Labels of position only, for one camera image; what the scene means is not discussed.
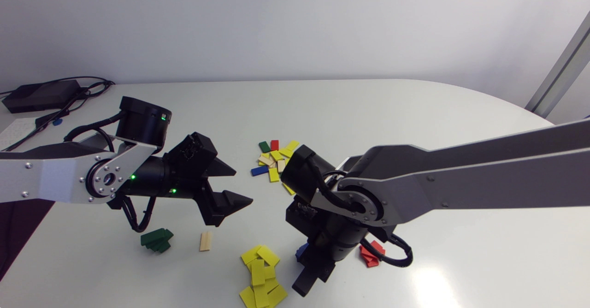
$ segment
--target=black cable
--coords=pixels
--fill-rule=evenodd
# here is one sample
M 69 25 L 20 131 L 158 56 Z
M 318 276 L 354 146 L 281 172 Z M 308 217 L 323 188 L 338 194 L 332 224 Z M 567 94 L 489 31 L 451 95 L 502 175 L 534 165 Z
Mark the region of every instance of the black cable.
M 94 129 L 95 131 L 97 131 L 100 135 L 103 136 L 103 138 L 105 138 L 107 145 L 109 146 L 109 152 L 114 153 L 114 145 L 112 144 L 112 140 L 110 139 L 109 135 L 107 133 L 105 133 L 105 131 L 103 131 L 102 129 Z
M 99 129 L 100 127 L 112 124 L 116 121 L 118 121 L 119 119 L 121 119 L 123 116 L 125 115 L 124 111 L 120 111 L 119 113 L 115 114 L 114 116 L 101 120 L 101 121 L 97 121 L 95 123 L 89 124 L 89 125 L 83 125 L 83 126 L 79 126 L 76 127 L 75 129 L 72 129 L 65 137 L 64 137 L 64 142 L 72 142 L 72 140 L 74 140 L 74 138 L 82 133 L 85 133 L 87 131 L 90 130 L 95 130 L 95 129 Z
M 367 239 L 365 238 L 361 239 L 360 244 L 363 247 L 365 247 L 365 249 L 367 249 L 369 253 L 379 258 L 379 261 L 383 261 L 387 264 L 400 268 L 405 268 L 409 266 L 413 262 L 412 247 L 410 247 L 402 238 L 398 237 L 393 233 L 390 234 L 388 241 L 403 249 L 404 253 L 406 254 L 406 258 L 403 258 L 402 260 L 397 260 L 395 258 L 386 257 L 385 255 L 381 254 L 377 249 L 375 249 L 375 247 L 371 246 L 369 241 L 367 241 Z
M 138 225 L 137 224 L 137 214 L 135 214 L 135 208 L 133 207 L 133 202 L 131 201 L 129 196 L 124 195 L 122 197 L 122 209 L 123 209 L 123 212 L 125 213 L 125 216 L 127 217 L 127 221 L 129 222 L 131 229 L 133 229 L 137 233 L 141 233 L 141 232 L 145 231 L 145 229 L 147 228 L 147 226 L 149 224 L 150 218 L 152 217 L 152 211 L 153 211 L 153 207 L 155 204 L 156 204 L 156 197 L 150 196 L 149 201 L 147 202 L 147 207 L 146 207 L 145 211 L 143 211 L 143 213 L 144 213 L 143 219 L 142 219 L 141 223 Z

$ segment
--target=white table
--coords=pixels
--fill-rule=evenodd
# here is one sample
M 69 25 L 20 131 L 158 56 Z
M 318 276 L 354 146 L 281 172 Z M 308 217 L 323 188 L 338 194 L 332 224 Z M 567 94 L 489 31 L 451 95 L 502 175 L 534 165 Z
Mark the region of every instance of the white table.
M 291 284 L 302 269 L 295 250 L 306 238 L 284 220 L 291 197 L 281 184 L 249 174 L 263 140 L 299 140 L 337 165 L 378 144 L 444 148 L 550 125 L 522 108 L 476 91 L 410 80 L 119 85 L 19 150 L 60 142 L 73 127 L 116 113 L 124 95 L 172 110 L 165 151 L 193 131 L 209 136 L 219 157 L 238 171 L 211 178 L 213 188 L 254 202 L 219 228 L 208 228 L 194 201 L 158 199 L 148 231 L 164 227 L 175 234 L 162 255 L 139 245 L 121 211 L 56 203 L 0 282 L 0 307 L 243 307 L 238 292 L 248 285 L 249 272 L 239 256 L 259 243 L 282 258 L 277 278 L 289 292 L 283 308 L 590 302 L 586 207 L 432 211 L 396 229 L 413 247 L 409 268 L 367 269 L 356 249 L 336 264 L 326 284 L 316 282 L 302 298 Z M 134 201 L 137 209 L 146 203 L 144 197 Z M 212 250 L 199 253 L 206 230 L 213 231 Z

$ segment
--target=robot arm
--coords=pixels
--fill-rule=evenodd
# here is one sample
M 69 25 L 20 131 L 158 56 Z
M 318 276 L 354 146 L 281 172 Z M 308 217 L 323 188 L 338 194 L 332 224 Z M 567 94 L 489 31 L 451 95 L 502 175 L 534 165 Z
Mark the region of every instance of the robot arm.
M 72 130 L 64 143 L 0 153 L 0 186 L 4 189 L 0 202 L 38 198 L 108 203 L 112 209 L 124 209 L 137 232 L 147 226 L 156 197 L 193 199 L 205 224 L 214 226 L 252 203 L 236 193 L 213 192 L 209 176 L 232 176 L 236 171 L 217 158 L 208 137 L 190 134 L 163 157 L 156 157 L 153 154 L 164 146 L 171 112 L 130 97 L 122 99 L 120 109 L 114 117 Z M 117 120 L 115 139 L 122 141 L 118 153 L 103 149 L 107 141 L 102 135 L 71 142 L 80 133 Z M 132 222 L 136 216 L 128 195 L 150 197 L 141 225 Z
M 377 146 L 338 168 L 301 146 L 282 175 L 297 192 L 287 221 L 308 236 L 293 288 L 304 296 L 358 243 L 371 250 L 368 232 L 407 254 L 377 257 L 408 266 L 411 248 L 392 232 L 433 209 L 590 205 L 588 131 L 584 120 L 440 150 Z

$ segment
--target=paper sheet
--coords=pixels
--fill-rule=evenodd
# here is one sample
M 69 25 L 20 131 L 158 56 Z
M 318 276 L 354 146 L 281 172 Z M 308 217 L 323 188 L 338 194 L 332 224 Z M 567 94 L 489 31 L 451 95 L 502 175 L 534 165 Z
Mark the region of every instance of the paper sheet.
M 27 136 L 35 130 L 35 119 L 36 118 L 15 119 L 10 126 L 6 127 L 6 129 L 0 133 L 0 150 L 12 146 L 24 138 L 24 136 Z

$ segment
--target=wooden block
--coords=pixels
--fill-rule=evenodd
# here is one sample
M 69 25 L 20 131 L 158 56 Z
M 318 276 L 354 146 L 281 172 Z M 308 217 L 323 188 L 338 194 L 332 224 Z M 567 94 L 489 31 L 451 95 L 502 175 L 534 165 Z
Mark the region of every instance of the wooden block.
M 242 257 L 242 261 L 244 262 L 244 264 L 248 264 L 258 258 L 258 255 L 256 254 L 256 252 L 260 249 L 260 247 L 262 247 L 262 246 L 257 245 L 253 249 L 250 249 L 246 253 L 242 254 L 242 256 L 240 256 L 240 257 Z
M 275 167 L 268 169 L 268 177 L 270 178 L 270 182 L 277 182 L 279 180 L 278 171 Z
M 283 183 L 283 187 L 285 187 L 285 189 L 287 189 L 287 192 L 289 192 L 289 195 L 295 194 L 295 191 L 293 191 L 293 189 L 289 188 L 289 186 L 287 186 L 285 183 Z
M 264 285 L 264 261 L 254 260 L 252 263 L 252 286 Z
M 246 308 L 256 308 L 256 300 L 254 299 L 254 291 L 252 287 L 246 287 L 240 292 L 240 298 L 244 302 Z
M 268 293 L 268 303 L 270 304 L 269 308 L 275 308 L 279 302 L 283 301 L 287 297 L 287 291 L 279 285 L 275 289 L 273 289 L 270 293 Z
M 281 260 L 276 254 L 272 252 L 266 245 L 260 247 L 260 249 L 256 252 L 258 256 L 262 257 L 265 262 L 267 262 L 270 266 L 276 266 L 276 264 Z
M 299 142 L 292 140 L 291 142 L 289 142 L 289 144 L 287 144 L 287 146 L 285 148 L 294 152 L 295 148 L 297 148 L 298 145 L 299 145 Z
M 254 301 L 256 301 L 256 308 L 264 308 L 270 304 L 268 302 L 268 292 L 264 285 L 254 287 Z
M 267 153 L 270 151 L 270 147 L 268 146 L 268 143 L 266 143 L 266 141 L 262 141 L 259 143 L 259 147 L 260 150 L 262 150 L 263 153 Z
M 285 170 L 285 159 L 281 159 L 277 161 L 277 171 L 278 173 L 283 173 Z
M 293 152 L 287 148 L 279 149 L 278 152 L 287 158 L 293 157 Z
M 278 280 L 276 278 L 267 279 L 266 282 L 264 283 L 264 288 L 266 290 L 266 293 L 269 293 L 270 291 L 275 289 L 277 286 L 278 286 Z
M 264 267 L 264 278 L 271 279 L 276 277 L 277 275 L 274 273 L 274 267 Z
M 267 166 L 271 166 L 274 163 L 273 160 L 268 159 L 267 157 L 264 157 L 263 155 L 260 156 L 259 161 L 263 162 Z
M 281 159 L 283 159 L 282 155 L 280 152 L 273 150 L 272 152 L 270 152 L 270 155 L 272 156 L 272 158 L 274 158 L 274 160 L 279 161 Z
M 211 231 L 201 233 L 201 246 L 199 247 L 199 251 L 209 251 L 211 249 L 212 238 L 213 233 Z

